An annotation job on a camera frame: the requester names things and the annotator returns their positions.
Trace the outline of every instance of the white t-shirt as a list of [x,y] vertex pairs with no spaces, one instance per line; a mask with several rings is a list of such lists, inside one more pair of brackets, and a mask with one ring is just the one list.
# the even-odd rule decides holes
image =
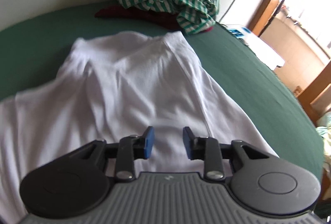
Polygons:
[[[79,38],[55,80],[0,103],[0,215],[8,224],[26,215],[19,184],[29,171],[92,140],[118,142],[148,126],[155,128],[152,156],[135,161],[137,175],[203,171],[202,161],[186,156],[185,126],[196,136],[242,139],[275,155],[181,32]],[[113,169],[110,161],[107,174]]]

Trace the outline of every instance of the black circular pad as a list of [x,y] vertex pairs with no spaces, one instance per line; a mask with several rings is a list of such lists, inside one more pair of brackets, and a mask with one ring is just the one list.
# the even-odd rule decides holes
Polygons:
[[96,207],[110,188],[108,178],[87,160],[66,158],[30,172],[20,185],[27,210],[45,218],[68,218]]
[[230,189],[246,206],[270,215],[293,215],[309,209],[320,193],[309,171],[270,157],[246,160],[231,178]]
[[266,192],[286,194],[297,187],[297,181],[289,174],[273,172],[262,175],[259,178],[259,186]]

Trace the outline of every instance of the metal screw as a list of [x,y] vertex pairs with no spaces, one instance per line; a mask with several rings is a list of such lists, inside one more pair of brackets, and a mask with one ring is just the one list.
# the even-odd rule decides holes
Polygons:
[[220,180],[224,177],[224,174],[220,171],[209,171],[207,172],[206,176],[210,180]]
[[116,173],[116,177],[122,180],[131,179],[133,174],[129,171],[119,171]]

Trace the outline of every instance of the dark red cloth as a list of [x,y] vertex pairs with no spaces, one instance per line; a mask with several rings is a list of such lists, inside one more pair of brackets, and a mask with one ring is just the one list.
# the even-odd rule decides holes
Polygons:
[[[99,10],[95,15],[97,18],[127,18],[145,20],[150,23],[160,25],[169,30],[180,30],[176,18],[177,14],[170,14],[167,12],[155,12],[152,10],[144,11],[135,7],[128,9],[123,8],[120,5],[113,5],[105,9]],[[212,30],[213,27],[208,28],[204,32]]]

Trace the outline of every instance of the green bed sheet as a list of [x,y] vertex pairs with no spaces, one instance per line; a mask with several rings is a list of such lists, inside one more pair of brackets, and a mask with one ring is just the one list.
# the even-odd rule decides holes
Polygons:
[[[167,30],[140,20],[97,19],[109,3],[68,8],[0,32],[0,100],[54,79],[78,37],[131,30],[149,36]],[[202,66],[254,122],[281,157],[321,177],[323,143],[292,93],[255,54],[223,27],[185,36]]]

